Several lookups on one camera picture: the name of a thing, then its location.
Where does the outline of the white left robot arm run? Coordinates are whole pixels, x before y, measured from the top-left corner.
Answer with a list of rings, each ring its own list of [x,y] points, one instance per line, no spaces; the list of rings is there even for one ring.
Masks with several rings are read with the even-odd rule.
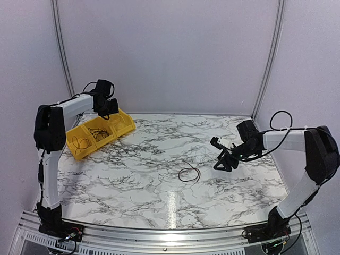
[[[40,105],[37,110],[33,133],[39,155],[40,200],[37,212],[41,225],[55,236],[63,236],[67,232],[57,187],[58,162],[66,144],[65,121],[91,109],[104,119],[118,113],[117,99],[112,98],[115,91],[113,83],[99,79],[94,84],[90,91],[84,90],[51,105]]]

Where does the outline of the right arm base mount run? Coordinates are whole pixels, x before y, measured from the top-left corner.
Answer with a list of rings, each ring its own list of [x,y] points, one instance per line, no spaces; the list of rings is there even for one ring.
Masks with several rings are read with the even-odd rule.
[[[276,206],[269,212],[266,223],[246,227],[241,236],[249,243],[256,243],[290,234],[289,218],[282,218]]]

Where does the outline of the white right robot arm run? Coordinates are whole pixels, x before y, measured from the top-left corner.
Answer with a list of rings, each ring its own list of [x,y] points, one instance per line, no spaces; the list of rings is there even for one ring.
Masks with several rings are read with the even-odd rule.
[[[228,180],[231,185],[227,188],[228,202],[242,205],[246,214],[256,208],[265,208],[271,219],[263,226],[263,233],[268,238],[276,237],[284,229],[282,219],[289,219],[296,212],[305,211],[310,220],[316,220],[310,203],[339,168],[339,149],[328,127],[260,132],[252,121],[244,121],[237,126],[237,130],[242,140],[238,146],[227,139],[211,139],[210,143],[220,150],[214,170],[231,173],[239,164],[249,166],[253,171],[266,170],[269,164],[261,164],[275,150],[297,151],[305,162],[301,179],[286,197],[279,188],[280,182],[274,177],[255,180],[249,175],[233,176]]]

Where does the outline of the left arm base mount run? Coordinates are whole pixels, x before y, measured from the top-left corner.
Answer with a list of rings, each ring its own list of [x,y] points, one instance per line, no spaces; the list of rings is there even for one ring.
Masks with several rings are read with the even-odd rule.
[[[45,208],[37,203],[37,213],[40,220],[39,232],[64,239],[75,233],[75,240],[81,242],[84,226],[62,220],[62,206],[54,209]]]

